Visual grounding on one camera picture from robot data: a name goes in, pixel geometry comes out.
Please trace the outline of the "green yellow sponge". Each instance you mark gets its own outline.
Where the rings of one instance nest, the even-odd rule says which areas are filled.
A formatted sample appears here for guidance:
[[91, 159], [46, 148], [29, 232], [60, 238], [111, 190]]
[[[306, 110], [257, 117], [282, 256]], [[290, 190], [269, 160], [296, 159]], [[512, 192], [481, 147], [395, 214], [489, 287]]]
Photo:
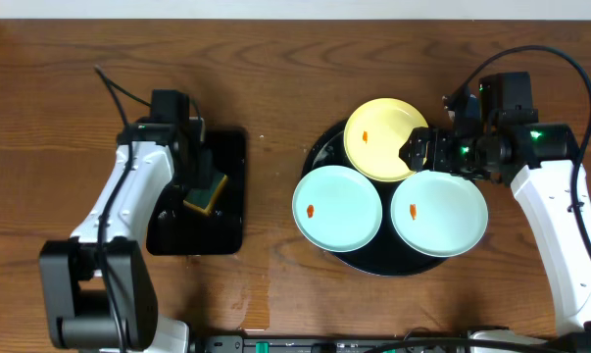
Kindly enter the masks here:
[[191, 189], [188, 192], [183, 200], [184, 206], [206, 217], [210, 216], [227, 182], [227, 175], [215, 173], [208, 188]]

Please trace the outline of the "yellow plate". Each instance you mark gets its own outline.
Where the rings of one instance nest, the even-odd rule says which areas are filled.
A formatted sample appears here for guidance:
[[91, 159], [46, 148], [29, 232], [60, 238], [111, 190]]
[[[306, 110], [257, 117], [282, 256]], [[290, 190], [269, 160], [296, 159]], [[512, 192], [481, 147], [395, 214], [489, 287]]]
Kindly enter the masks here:
[[427, 127], [427, 122], [411, 104], [394, 98], [370, 100], [357, 108], [345, 125], [345, 153], [368, 178], [404, 180], [414, 172], [399, 157], [399, 150], [416, 127]]

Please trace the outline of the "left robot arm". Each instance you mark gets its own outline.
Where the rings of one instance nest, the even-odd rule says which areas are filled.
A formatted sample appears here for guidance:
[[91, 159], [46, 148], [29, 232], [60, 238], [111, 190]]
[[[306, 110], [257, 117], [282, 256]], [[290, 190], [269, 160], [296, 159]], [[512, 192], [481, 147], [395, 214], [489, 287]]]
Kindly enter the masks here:
[[47, 327], [60, 349], [186, 352], [188, 324], [159, 313], [142, 256], [159, 200], [179, 205], [211, 182], [205, 123], [189, 96], [155, 90], [147, 117], [117, 136], [116, 162], [95, 205], [67, 240], [39, 254]]

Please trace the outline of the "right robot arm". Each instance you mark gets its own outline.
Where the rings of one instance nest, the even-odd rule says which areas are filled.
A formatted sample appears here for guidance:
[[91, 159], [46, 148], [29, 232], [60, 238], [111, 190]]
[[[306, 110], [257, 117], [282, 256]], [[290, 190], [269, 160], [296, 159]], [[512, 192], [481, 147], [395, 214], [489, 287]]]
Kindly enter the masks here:
[[478, 96], [449, 97], [450, 130], [416, 127], [399, 156], [410, 170], [509, 187], [533, 231], [551, 287], [558, 337], [546, 347], [591, 352], [591, 201], [570, 127], [542, 124], [526, 72], [483, 77]]

